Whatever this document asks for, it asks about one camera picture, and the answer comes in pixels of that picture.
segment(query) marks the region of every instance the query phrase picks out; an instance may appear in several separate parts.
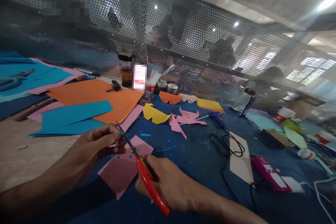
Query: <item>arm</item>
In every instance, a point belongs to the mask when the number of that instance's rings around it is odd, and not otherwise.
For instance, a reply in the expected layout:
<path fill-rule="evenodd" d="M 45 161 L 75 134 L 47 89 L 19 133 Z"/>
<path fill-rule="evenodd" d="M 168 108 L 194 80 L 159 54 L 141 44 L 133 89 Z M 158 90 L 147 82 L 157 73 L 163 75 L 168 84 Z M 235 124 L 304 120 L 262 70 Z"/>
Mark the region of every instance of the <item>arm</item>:
<path fill-rule="evenodd" d="M 215 217 L 225 223 L 267 224 L 247 208 L 192 180 L 167 158 L 159 159 L 147 155 L 145 162 L 155 172 L 158 182 L 153 182 L 153 185 L 170 209 L 198 212 Z M 140 178 L 136 181 L 135 186 L 138 192 L 150 197 Z"/>
<path fill-rule="evenodd" d="M 2 192 L 1 213 L 8 222 L 25 221 L 73 189 L 100 158 L 125 152 L 124 138 L 113 124 L 88 131 L 42 175 Z"/>

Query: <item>scissors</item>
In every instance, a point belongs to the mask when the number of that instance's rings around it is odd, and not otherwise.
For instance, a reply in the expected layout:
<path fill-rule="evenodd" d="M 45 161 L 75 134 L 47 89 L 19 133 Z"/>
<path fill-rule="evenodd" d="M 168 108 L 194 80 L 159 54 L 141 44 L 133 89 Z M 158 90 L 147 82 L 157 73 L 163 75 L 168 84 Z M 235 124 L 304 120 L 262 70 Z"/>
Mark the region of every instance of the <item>scissors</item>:
<path fill-rule="evenodd" d="M 129 144 L 129 146 L 131 148 L 131 151 L 135 156 L 136 163 L 137 163 L 136 165 L 137 165 L 138 170 L 139 170 L 139 175 L 140 175 L 146 189 L 148 190 L 149 195 L 151 196 L 151 198 L 155 202 L 155 204 L 159 207 L 161 212 L 164 215 L 168 216 L 169 212 L 170 212 L 170 209 L 163 202 L 159 193 L 157 192 L 157 190 L 155 189 L 155 187 L 152 184 L 152 181 L 155 181 L 154 176 L 151 174 L 151 172 L 149 171 L 148 167 L 146 166 L 146 164 L 144 162 L 143 157 L 137 153 L 136 148 L 134 148 L 130 139 L 128 138 L 126 133 L 123 131 L 123 129 L 121 128 L 121 126 L 118 122 L 117 122 L 117 127 L 119 127 L 119 130 L 120 130 L 121 134 L 125 137 L 126 142 Z"/>

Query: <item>perforated metal panel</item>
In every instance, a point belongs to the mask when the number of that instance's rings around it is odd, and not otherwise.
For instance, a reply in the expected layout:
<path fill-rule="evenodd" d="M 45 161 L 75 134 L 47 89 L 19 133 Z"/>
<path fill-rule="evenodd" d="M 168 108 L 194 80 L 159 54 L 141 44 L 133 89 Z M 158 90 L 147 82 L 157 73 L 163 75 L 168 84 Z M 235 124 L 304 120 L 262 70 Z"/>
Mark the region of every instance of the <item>perforated metal panel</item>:
<path fill-rule="evenodd" d="M 335 58 L 302 43 L 281 54 L 290 38 L 200 0 L 2 0 L 0 28 L 3 50 L 108 77 L 118 52 L 158 71 L 182 59 L 166 76 L 181 92 L 231 103 L 248 86 L 270 112 L 299 93 L 336 98 Z"/>

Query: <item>jar lid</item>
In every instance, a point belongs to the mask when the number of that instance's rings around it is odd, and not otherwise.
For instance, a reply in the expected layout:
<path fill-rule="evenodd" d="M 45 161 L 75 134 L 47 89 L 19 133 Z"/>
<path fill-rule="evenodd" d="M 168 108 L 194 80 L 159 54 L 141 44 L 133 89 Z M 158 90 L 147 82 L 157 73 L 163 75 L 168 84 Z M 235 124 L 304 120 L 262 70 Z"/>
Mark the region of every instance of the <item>jar lid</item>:
<path fill-rule="evenodd" d="M 252 95 L 252 96 L 255 96 L 256 92 L 253 91 L 252 89 L 249 89 L 249 88 L 246 88 L 244 90 L 245 93 L 249 94 L 249 95 Z"/>
<path fill-rule="evenodd" d="M 121 61 L 128 61 L 128 62 L 132 62 L 133 60 L 133 56 L 131 54 L 127 54 L 124 52 L 120 52 L 118 53 L 118 59 L 120 59 Z"/>

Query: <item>ceiling light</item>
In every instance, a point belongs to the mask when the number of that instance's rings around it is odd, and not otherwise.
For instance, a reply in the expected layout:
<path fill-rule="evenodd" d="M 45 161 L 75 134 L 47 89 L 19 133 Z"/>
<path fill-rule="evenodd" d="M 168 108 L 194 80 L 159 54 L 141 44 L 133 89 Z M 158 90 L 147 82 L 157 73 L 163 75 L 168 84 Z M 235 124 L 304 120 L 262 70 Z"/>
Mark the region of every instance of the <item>ceiling light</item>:
<path fill-rule="evenodd" d="M 324 9 L 329 8 L 331 5 L 333 5 L 336 2 L 336 0 L 324 0 L 320 5 L 317 7 L 318 11 L 322 11 Z"/>

